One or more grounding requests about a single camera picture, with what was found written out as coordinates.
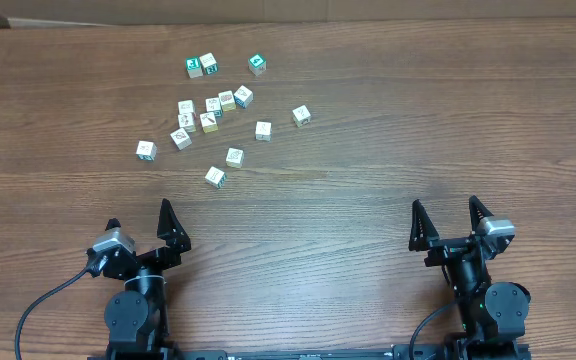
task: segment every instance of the cube face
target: cube face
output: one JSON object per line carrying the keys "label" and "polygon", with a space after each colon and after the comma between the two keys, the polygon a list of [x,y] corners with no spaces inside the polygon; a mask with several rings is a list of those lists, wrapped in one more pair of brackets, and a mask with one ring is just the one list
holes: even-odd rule
{"label": "cube face", "polygon": [[179,107],[179,114],[191,113],[193,116],[197,116],[195,112],[195,103],[192,100],[184,100],[177,103]]}
{"label": "cube face", "polygon": [[266,59],[261,54],[255,54],[248,60],[248,69],[252,71],[255,76],[259,76],[266,71]]}
{"label": "cube face", "polygon": [[186,59],[186,71],[191,79],[204,75],[197,57]]}
{"label": "cube face", "polygon": [[235,105],[235,97],[233,96],[232,91],[219,93],[219,102],[221,103],[222,111],[235,110],[237,107],[237,105]]}
{"label": "cube face", "polygon": [[177,145],[179,150],[183,150],[192,144],[192,141],[190,141],[190,136],[188,136],[188,133],[184,129],[175,131],[174,133],[170,134],[170,137],[172,138],[172,141],[175,142],[175,145]]}
{"label": "cube face", "polygon": [[214,113],[205,113],[199,116],[201,119],[201,127],[204,129],[205,133],[213,132],[219,130],[217,127],[217,119],[215,119]]}
{"label": "cube face", "polygon": [[206,99],[206,111],[215,114],[215,117],[221,117],[223,112],[221,112],[221,102],[219,98]]}
{"label": "cube face", "polygon": [[137,144],[137,157],[141,160],[155,161],[157,146],[150,141],[139,141]]}
{"label": "cube face", "polygon": [[271,135],[272,135],[272,124],[257,121],[257,129],[255,130],[255,139],[270,141]]}
{"label": "cube face", "polygon": [[306,108],[306,105],[302,105],[298,108],[296,108],[295,110],[292,111],[292,118],[293,120],[295,120],[295,124],[297,124],[297,127],[302,127],[306,124],[310,123],[310,120],[312,119],[311,115],[310,115],[310,111],[308,111],[308,108]]}
{"label": "cube face", "polygon": [[235,92],[235,103],[237,103],[237,105],[241,106],[244,109],[247,108],[248,105],[250,105],[252,99],[253,99],[252,91],[250,91],[250,89],[248,89],[243,85],[241,85],[241,87],[239,87],[239,90]]}
{"label": "cube face", "polygon": [[206,75],[214,74],[219,70],[219,67],[217,66],[217,60],[212,55],[212,53],[208,53],[199,57],[199,61],[201,62],[201,66],[204,68]]}
{"label": "cube face", "polygon": [[230,148],[226,156],[226,165],[240,168],[244,164],[244,151]]}
{"label": "cube face", "polygon": [[221,189],[226,181],[226,173],[217,169],[216,167],[211,167],[206,174],[206,182],[217,189]]}
{"label": "cube face", "polygon": [[179,127],[186,130],[186,132],[195,132],[197,128],[195,127],[195,118],[192,113],[185,113],[177,115],[179,120]]}

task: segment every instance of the wood grain surface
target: wood grain surface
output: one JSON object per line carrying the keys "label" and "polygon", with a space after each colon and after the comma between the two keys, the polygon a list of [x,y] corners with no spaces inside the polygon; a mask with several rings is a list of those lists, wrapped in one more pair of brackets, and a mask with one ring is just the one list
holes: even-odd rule
{"label": "wood grain surface", "polygon": [[[219,73],[188,79],[185,58],[209,51]],[[251,106],[178,151],[177,101],[201,111],[241,84]],[[313,121],[297,128],[303,104]],[[260,120],[270,143],[255,141]],[[154,163],[136,158],[139,140],[156,142]],[[225,167],[231,146],[242,169]],[[210,166],[227,171],[223,189],[204,183]],[[141,251],[161,246],[163,197],[193,241],[167,273],[183,349],[407,342],[451,298],[407,250],[411,202],[461,236],[471,194],[517,226],[489,269],[532,292],[521,341],[535,359],[576,359],[576,19],[0,31],[0,359],[108,218]],[[24,359],[103,353],[121,290],[87,276],[41,304]],[[458,329],[452,312],[420,342]]]}

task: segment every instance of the cube with teal face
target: cube with teal face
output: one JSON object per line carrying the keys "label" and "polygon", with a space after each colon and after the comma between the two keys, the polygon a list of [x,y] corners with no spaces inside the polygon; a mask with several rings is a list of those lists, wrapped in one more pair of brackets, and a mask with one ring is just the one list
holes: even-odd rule
{"label": "cube with teal face", "polygon": [[266,71],[266,59],[261,54],[255,54],[248,60],[248,69],[252,71],[255,76],[259,76]]}
{"label": "cube with teal face", "polygon": [[206,75],[214,74],[219,70],[217,66],[217,60],[212,55],[212,53],[208,53],[199,57],[199,61],[201,62],[201,66],[204,68]]}
{"label": "cube with teal face", "polygon": [[201,70],[201,63],[199,62],[199,58],[188,58],[186,59],[186,70],[188,71],[188,76],[190,78],[196,78],[203,76],[204,73]]}

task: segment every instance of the wooden table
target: wooden table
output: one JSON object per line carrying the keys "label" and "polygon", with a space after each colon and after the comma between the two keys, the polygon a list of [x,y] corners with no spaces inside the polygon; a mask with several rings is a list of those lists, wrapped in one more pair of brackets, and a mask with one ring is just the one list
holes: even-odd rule
{"label": "wooden table", "polygon": [[[188,79],[213,52],[220,71]],[[246,61],[260,52],[268,71]],[[176,150],[177,101],[241,84],[249,109]],[[291,110],[307,104],[298,129]],[[273,124],[255,141],[256,121]],[[154,140],[154,163],[135,156]],[[229,147],[242,169],[225,168]],[[226,169],[221,190],[204,183]],[[489,262],[533,294],[535,359],[576,359],[576,19],[0,31],[0,359],[35,298],[78,272],[117,217],[140,251],[170,199],[193,250],[167,273],[183,349],[289,350],[407,342],[447,303],[407,250],[421,198],[445,237],[477,194],[518,234]],[[107,344],[118,281],[86,277],[29,317],[24,359]],[[455,312],[420,342],[459,329]]]}

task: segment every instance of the white block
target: white block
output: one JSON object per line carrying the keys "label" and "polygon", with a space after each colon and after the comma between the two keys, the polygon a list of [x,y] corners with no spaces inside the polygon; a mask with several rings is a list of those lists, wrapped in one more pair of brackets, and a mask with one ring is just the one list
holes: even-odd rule
{"label": "white block", "polygon": [[252,71],[255,76],[259,76],[266,71],[266,59],[264,59],[261,54],[255,54],[255,56],[248,59],[248,69]]}
{"label": "white block", "polygon": [[141,160],[155,161],[157,147],[150,141],[140,141],[137,144],[137,157]]}
{"label": "white block", "polygon": [[177,105],[179,106],[179,114],[192,113],[192,116],[197,117],[195,103],[193,103],[192,100],[180,101]]}
{"label": "white block", "polygon": [[183,150],[184,148],[188,147],[188,145],[192,144],[190,141],[190,136],[184,129],[179,129],[174,133],[170,134],[172,141],[175,142],[175,145],[179,148],[179,150]]}
{"label": "white block", "polygon": [[216,167],[211,167],[206,174],[206,182],[217,189],[220,189],[226,181],[226,173],[217,169]]}
{"label": "white block", "polygon": [[206,112],[215,113],[215,117],[221,117],[223,115],[219,98],[206,99]]}
{"label": "white block", "polygon": [[217,66],[217,60],[212,56],[212,53],[200,56],[199,61],[201,61],[201,66],[204,68],[206,75],[214,74],[219,70]]}
{"label": "white block", "polygon": [[306,105],[302,105],[292,111],[292,119],[295,120],[297,127],[302,127],[310,123],[310,111],[306,108]]}
{"label": "white block", "polygon": [[186,132],[195,132],[197,128],[195,127],[195,117],[192,113],[185,113],[177,115],[179,120],[179,127],[186,130]]}
{"label": "white block", "polygon": [[186,71],[188,71],[188,76],[191,79],[204,76],[204,72],[201,70],[201,64],[199,63],[199,58],[188,58],[186,59]]}
{"label": "white block", "polygon": [[252,91],[250,91],[250,89],[248,89],[243,85],[241,85],[239,87],[239,90],[235,92],[235,102],[237,103],[237,105],[241,106],[244,109],[247,108],[248,105],[250,105],[252,99],[253,99]]}
{"label": "white block", "polygon": [[237,107],[237,105],[235,105],[235,97],[232,95],[232,91],[219,93],[219,102],[221,103],[221,110],[223,111],[235,110]]}
{"label": "white block", "polygon": [[243,164],[244,164],[244,151],[235,148],[228,149],[228,156],[226,156],[226,165],[240,168]]}
{"label": "white block", "polygon": [[201,119],[201,127],[204,129],[205,133],[219,130],[217,127],[217,119],[215,119],[214,113],[209,112],[201,114],[199,115],[199,118]]}
{"label": "white block", "polygon": [[272,124],[257,121],[257,129],[255,130],[255,139],[270,141],[270,135],[272,134]]}

